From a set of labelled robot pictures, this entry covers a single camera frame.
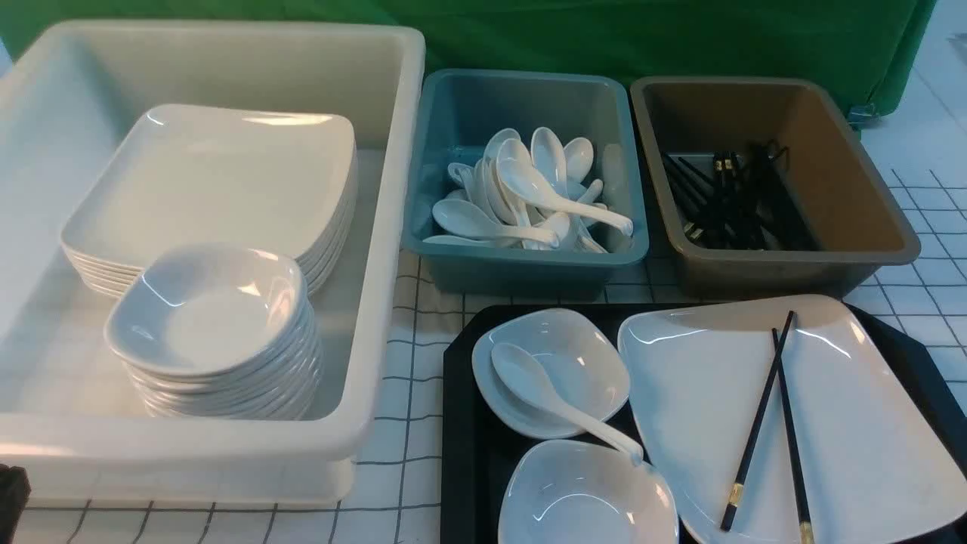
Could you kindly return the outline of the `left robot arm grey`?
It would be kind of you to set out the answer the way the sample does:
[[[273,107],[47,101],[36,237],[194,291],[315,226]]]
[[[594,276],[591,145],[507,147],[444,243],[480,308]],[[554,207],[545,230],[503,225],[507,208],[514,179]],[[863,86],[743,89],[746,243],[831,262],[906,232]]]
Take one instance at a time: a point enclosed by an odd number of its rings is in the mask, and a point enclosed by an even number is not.
[[[1,543],[11,543],[31,486],[25,468],[1,465]]]

